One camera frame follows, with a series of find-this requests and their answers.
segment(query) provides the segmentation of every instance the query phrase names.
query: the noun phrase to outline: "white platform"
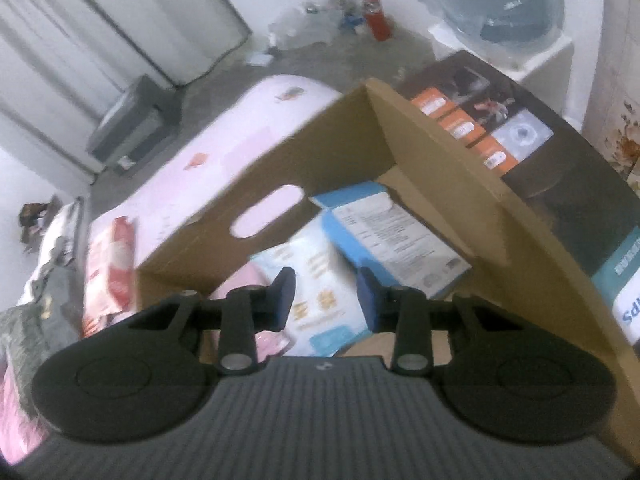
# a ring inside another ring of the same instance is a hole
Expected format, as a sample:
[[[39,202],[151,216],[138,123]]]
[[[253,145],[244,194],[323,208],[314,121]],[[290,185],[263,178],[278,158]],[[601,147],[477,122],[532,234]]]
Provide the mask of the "white platform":
[[[457,52],[468,50],[475,56],[495,66],[503,74],[520,83],[543,103],[562,116],[564,101],[569,87],[571,64],[574,58],[574,43],[568,36],[560,34],[548,49],[525,58],[517,67],[505,67],[492,62],[471,50],[455,35],[449,25],[441,22],[429,29],[433,52],[437,60]]]

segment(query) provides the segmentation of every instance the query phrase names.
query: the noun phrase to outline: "transparent plastic container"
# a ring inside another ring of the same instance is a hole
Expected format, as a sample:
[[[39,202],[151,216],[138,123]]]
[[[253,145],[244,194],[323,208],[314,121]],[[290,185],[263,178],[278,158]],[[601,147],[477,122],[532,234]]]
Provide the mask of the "transparent plastic container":
[[[474,50],[543,50],[558,31],[562,0],[440,0],[444,19]]]

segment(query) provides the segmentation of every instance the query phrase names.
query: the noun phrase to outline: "cardboard box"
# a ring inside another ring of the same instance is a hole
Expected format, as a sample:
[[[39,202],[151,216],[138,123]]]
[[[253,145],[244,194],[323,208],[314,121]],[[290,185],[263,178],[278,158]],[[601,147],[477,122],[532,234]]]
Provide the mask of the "cardboard box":
[[[257,235],[234,238],[233,222],[279,187],[295,184],[315,196],[366,180],[394,190],[396,202],[472,264],[457,291],[500,304],[610,368],[618,400],[602,439],[640,463],[640,363],[590,279],[475,154],[376,80],[258,160],[200,221],[167,240],[139,269],[138,304],[184,289],[209,294],[249,255],[283,243],[317,214],[303,200]]]

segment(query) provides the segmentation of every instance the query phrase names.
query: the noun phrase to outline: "ribbed gray surface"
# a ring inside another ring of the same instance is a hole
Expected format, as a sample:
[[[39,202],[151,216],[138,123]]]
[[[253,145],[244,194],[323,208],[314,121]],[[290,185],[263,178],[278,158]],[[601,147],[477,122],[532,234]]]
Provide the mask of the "ribbed gray surface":
[[[170,433],[116,447],[55,436],[18,471],[26,480],[622,480],[630,473],[594,438],[532,448],[478,433],[427,381],[391,374],[377,358],[277,358],[251,377],[222,381]]]

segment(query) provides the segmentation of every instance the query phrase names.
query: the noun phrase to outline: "white curtain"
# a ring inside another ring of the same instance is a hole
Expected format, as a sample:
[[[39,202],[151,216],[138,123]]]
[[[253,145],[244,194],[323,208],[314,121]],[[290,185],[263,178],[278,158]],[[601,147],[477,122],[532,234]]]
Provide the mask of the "white curtain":
[[[87,140],[135,78],[188,83],[245,36],[225,0],[0,0],[0,146],[99,171]]]

